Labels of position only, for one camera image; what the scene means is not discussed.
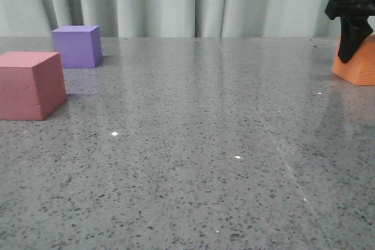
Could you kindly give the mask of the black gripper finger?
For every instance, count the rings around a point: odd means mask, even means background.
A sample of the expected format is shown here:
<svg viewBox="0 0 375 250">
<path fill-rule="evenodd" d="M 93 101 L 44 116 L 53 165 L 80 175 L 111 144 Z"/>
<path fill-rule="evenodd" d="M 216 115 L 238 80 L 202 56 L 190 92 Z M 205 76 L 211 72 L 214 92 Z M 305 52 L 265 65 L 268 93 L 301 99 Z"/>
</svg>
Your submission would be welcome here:
<svg viewBox="0 0 375 250">
<path fill-rule="evenodd" d="M 347 63 L 363 41 L 373 33 L 368 18 L 374 16 L 374 0 L 329 0 L 325 13 L 331 20 L 340 18 L 338 56 L 343 63 Z"/>
</svg>

